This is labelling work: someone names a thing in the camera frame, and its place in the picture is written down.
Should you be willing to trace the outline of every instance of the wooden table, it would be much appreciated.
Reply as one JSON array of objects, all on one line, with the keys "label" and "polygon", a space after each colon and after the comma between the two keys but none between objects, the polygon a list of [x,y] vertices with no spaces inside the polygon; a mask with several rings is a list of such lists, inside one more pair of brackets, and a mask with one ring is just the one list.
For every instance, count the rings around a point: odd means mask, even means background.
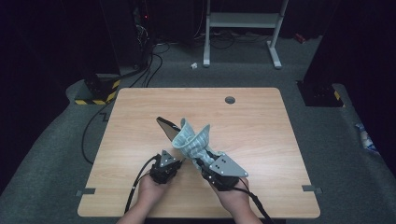
[{"label": "wooden table", "polygon": [[[234,104],[225,98],[232,96]],[[78,208],[82,217],[121,217],[131,186],[144,163],[166,149],[181,154],[158,125],[163,117],[186,118],[196,132],[211,125],[209,145],[226,152],[249,173],[250,190],[270,217],[314,218],[315,193],[275,88],[122,89],[99,147],[87,189]],[[254,203],[255,213],[262,217]],[[185,161],[150,217],[230,217],[191,161]]]}]

